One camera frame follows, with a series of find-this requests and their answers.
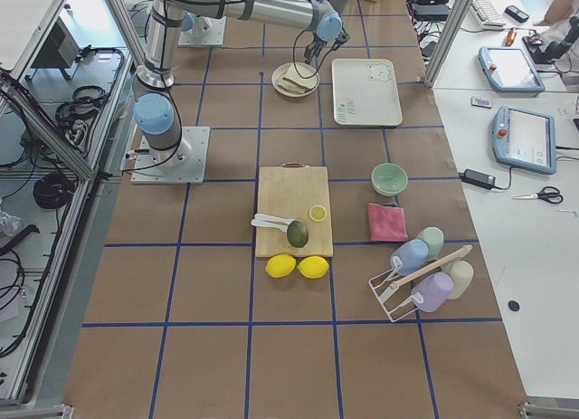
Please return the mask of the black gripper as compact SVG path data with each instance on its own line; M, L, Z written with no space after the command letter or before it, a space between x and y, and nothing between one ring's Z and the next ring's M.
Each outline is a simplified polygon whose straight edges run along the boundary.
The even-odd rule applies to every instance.
M303 57L305 61L312 61L315 57L318 57L321 51L330 42L329 39L322 39L316 33L313 33L312 36L312 42L304 49ZM342 28L337 37L333 39L333 42L330 46L330 51L337 51L342 46L344 46L349 41L349 39L350 34L344 28Z

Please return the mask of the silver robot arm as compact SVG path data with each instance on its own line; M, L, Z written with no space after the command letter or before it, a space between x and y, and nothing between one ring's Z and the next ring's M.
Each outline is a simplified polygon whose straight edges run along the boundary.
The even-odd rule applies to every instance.
M328 43L341 45L347 39L340 18L348 0L153 0L143 63L133 80L133 118L148 143L154 165L184 157L184 131L170 89L181 33L202 18L229 16L293 27L313 35L305 51L307 59L318 55Z

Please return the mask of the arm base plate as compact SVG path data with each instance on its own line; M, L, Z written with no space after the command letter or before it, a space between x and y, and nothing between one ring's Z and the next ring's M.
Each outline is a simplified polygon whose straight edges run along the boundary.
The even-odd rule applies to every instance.
M209 147L210 128L184 126L177 151L151 149L141 137L139 149L147 152L136 156L131 182L136 185L202 184Z
M186 13L178 40L179 47L221 47L226 19L213 19Z

